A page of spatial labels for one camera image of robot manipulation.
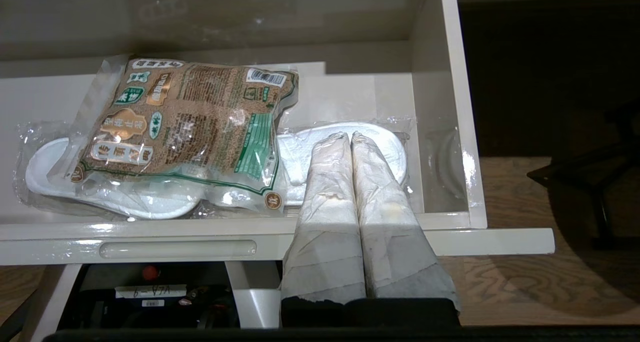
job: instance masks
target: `black object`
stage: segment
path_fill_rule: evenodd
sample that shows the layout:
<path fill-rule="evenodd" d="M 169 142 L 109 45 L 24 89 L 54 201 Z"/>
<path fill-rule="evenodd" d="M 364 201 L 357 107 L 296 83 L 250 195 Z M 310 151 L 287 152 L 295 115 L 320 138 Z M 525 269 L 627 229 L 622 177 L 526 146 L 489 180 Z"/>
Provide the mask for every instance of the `black object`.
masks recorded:
<path fill-rule="evenodd" d="M 218 328 L 240 326 L 225 285 L 188 286 L 185 297 L 115 298 L 113 289 L 83 291 L 60 328 Z"/>
<path fill-rule="evenodd" d="M 564 341 L 640 339 L 638 326 L 560 326 L 560 327 L 480 327 L 450 330 L 408 328 L 292 328 L 281 330 L 64 330 L 46 337 L 43 342 L 169 342 L 173 340 L 496 340 L 496 341 Z"/>
<path fill-rule="evenodd" d="M 365 298 L 343 305 L 290 297 L 282 301 L 280 318 L 283 328 L 460 326 L 458 312 L 453 302 L 446 298 Z"/>
<path fill-rule="evenodd" d="M 639 112 L 640 98 L 605 113 L 606 121 L 615 123 L 620 143 L 578 155 L 564 162 L 551 163 L 526 174 L 547 188 L 552 183 L 558 182 L 589 194 L 598 228 L 598 237 L 594 239 L 596 249 L 640 247 L 640 238 L 614 236 L 610 212 L 604 196 L 606 189 L 618 178 L 629 169 L 640 166 L 640 136 L 635 134 L 633 125 L 633 120 Z M 624 163 L 595 184 L 576 176 L 576 170 L 619 157 L 624 157 Z"/>

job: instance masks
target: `wood grain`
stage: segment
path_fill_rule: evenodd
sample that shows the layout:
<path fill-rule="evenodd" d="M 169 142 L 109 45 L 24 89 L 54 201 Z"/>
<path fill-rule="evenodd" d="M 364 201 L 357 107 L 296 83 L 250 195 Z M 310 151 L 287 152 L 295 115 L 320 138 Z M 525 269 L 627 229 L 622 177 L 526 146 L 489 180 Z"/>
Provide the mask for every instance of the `wood grain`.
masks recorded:
<path fill-rule="evenodd" d="M 569 246 L 546 190 L 526 178 L 548 163 L 541 157 L 480 158 L 489 227 L 551 227 L 558 248 L 553 255 L 445 260 L 462 300 L 462 324 L 638 323 L 640 256 L 576 253 Z"/>
<path fill-rule="evenodd" d="M 0 323 L 35 291 L 44 267 L 0 267 Z"/>

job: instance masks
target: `drawer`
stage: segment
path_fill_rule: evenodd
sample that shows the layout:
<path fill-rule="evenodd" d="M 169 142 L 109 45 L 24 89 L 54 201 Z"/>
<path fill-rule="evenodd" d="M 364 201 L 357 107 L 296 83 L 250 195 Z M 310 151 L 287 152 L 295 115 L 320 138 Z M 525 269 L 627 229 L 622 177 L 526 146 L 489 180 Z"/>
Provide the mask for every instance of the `drawer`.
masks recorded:
<path fill-rule="evenodd" d="M 45 7 L 30 14 L 14 1 L 9 11 L 18 12 L 0 37 L 11 47 L 0 52 L 0 264 L 283 257 L 295 210 L 262 219 L 110 222 L 16 201 L 14 125 L 72 121 L 103 57 L 128 52 L 293 65 L 299 102 L 281 128 L 410 118 L 409 201 L 436 253 L 553 253 L 550 229 L 487 229 L 457 0 L 42 0 Z M 232 11 L 239 6 L 238 16 Z M 97 28 L 104 11 L 114 14 Z M 203 27 L 217 18 L 228 20 Z M 64 27 L 64 20 L 74 23 Z"/>

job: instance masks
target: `plastic-wrapped slipper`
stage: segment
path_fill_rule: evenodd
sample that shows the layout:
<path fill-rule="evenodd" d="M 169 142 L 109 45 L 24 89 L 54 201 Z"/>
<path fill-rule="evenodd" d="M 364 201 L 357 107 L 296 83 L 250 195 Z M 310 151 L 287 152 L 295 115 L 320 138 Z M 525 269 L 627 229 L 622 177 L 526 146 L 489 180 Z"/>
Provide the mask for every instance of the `plastic-wrapped slipper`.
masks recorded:
<path fill-rule="evenodd" d="M 201 199 L 181 196 L 180 199 L 144 196 L 135 198 L 124 192 L 110 191 L 107 196 L 78 195 L 77 185 L 68 181 L 62 185 L 52 184 L 47 174 L 60 159 L 69 144 L 68 138 L 55 139 L 39 148 L 27 165 L 25 181 L 30 191 L 46 196 L 70 198 L 82 203 L 98 206 L 116 213 L 145 219 L 172 219 L 192 210 Z"/>
<path fill-rule="evenodd" d="M 297 133 L 278 135 L 278 148 L 280 161 L 286 169 L 286 206 L 302 205 L 307 188 L 307 172 L 311 164 L 311 151 L 316 143 L 329 137 L 329 135 L 345 132 L 352 138 L 354 132 L 373 139 L 389 164 L 395 179 L 402 185 L 407 178 L 407 153 L 402 146 L 402 141 L 390 130 L 362 122 L 342 122 L 305 129 Z M 237 192 L 229 198 L 225 194 L 232 193 L 230 189 L 218 187 L 213 190 L 215 196 L 209 200 L 219 201 L 217 205 L 224 207 L 248 208 L 253 203 L 249 194 L 240 198 Z"/>

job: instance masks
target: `label sticker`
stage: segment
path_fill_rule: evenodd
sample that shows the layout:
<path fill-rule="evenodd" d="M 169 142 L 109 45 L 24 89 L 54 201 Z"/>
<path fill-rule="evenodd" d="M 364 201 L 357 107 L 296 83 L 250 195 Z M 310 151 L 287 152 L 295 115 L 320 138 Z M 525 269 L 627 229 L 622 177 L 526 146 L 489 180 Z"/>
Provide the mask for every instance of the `label sticker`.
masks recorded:
<path fill-rule="evenodd" d="M 145 89 L 142 87 L 127 87 L 122 94 L 115 100 L 114 104 L 131 104 L 140 100 Z"/>
<path fill-rule="evenodd" d="M 153 88 L 149 89 L 146 96 L 146 104 L 161 106 L 165 102 L 169 87 L 171 87 L 171 74 L 162 73 L 153 84 Z"/>
<path fill-rule="evenodd" d="M 115 287 L 114 289 L 116 290 L 116 298 L 126 299 L 184 297 L 187 295 L 186 284 L 126 285 L 123 287 Z"/>
<path fill-rule="evenodd" d="M 140 82 L 146 83 L 149 81 L 149 76 L 151 75 L 150 71 L 142 72 L 142 73 L 131 73 L 128 75 L 128 79 L 126 80 L 126 84 L 130 82 Z"/>
<path fill-rule="evenodd" d="M 162 128 L 162 113 L 155 112 L 151 114 L 151 125 L 149 126 L 149 137 L 151 137 L 151 139 L 158 138 L 158 134 L 160 134 L 160 128 Z"/>
<path fill-rule="evenodd" d="M 157 69 L 157 68 L 180 68 L 185 65 L 179 61 L 158 61 L 156 59 L 137 59 L 131 64 L 135 70 Z"/>
<path fill-rule="evenodd" d="M 142 299 L 142 307 L 164 307 L 164 299 Z"/>
<path fill-rule="evenodd" d="M 85 179 L 85 172 L 80 166 L 75 166 L 73 174 L 71 174 L 71 182 L 78 183 L 82 182 L 83 179 Z"/>
<path fill-rule="evenodd" d="M 108 162 L 144 166 L 151 161 L 154 148 L 117 142 L 97 142 L 91 148 L 91 157 Z"/>
<path fill-rule="evenodd" d="M 100 130 L 108 132 L 114 137 L 126 141 L 134 135 L 142 135 L 147 129 L 147 121 L 144 116 L 136 114 L 129 108 L 123 108 L 114 114 L 109 114 L 102 121 Z"/>
<path fill-rule="evenodd" d="M 282 197 L 276 192 L 268 192 L 264 197 L 268 209 L 278 209 L 282 205 Z"/>
<path fill-rule="evenodd" d="M 282 88 L 287 77 L 277 73 L 265 73 L 263 71 L 249 68 L 246 73 L 246 81 L 253 83 L 265 83 L 270 86 L 276 86 Z"/>

